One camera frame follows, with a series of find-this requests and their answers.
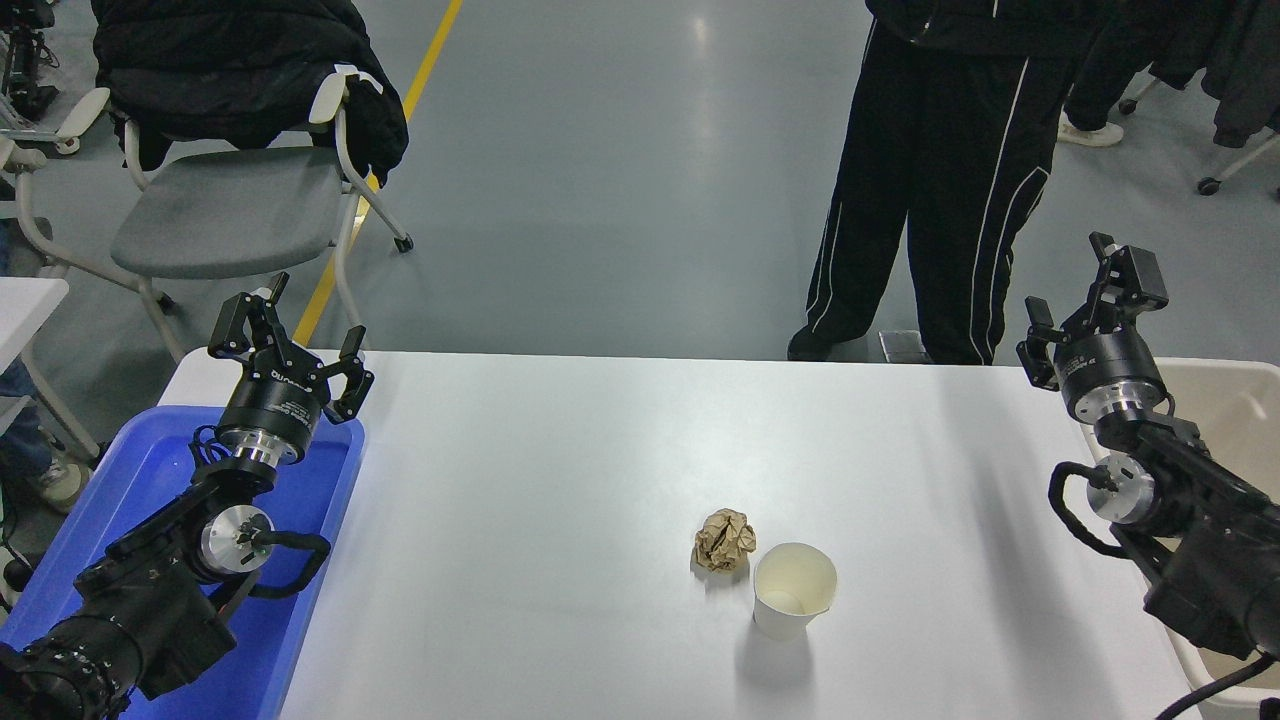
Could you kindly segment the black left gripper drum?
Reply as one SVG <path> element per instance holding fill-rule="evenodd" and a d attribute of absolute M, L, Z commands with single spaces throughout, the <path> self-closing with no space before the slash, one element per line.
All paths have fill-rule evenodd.
<path fill-rule="evenodd" d="M 230 447 L 259 432 L 307 448 L 328 402 L 326 382 L 311 377 L 320 366 L 307 352 L 287 360 L 275 352 L 253 354 L 218 423 L 218 441 Z"/>

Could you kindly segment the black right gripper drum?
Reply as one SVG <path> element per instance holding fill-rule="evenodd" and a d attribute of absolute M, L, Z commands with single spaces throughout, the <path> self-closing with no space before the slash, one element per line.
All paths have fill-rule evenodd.
<path fill-rule="evenodd" d="M 1144 411 L 1164 401 L 1164 378 L 1133 328 L 1057 343 L 1052 366 L 1070 414 Z"/>

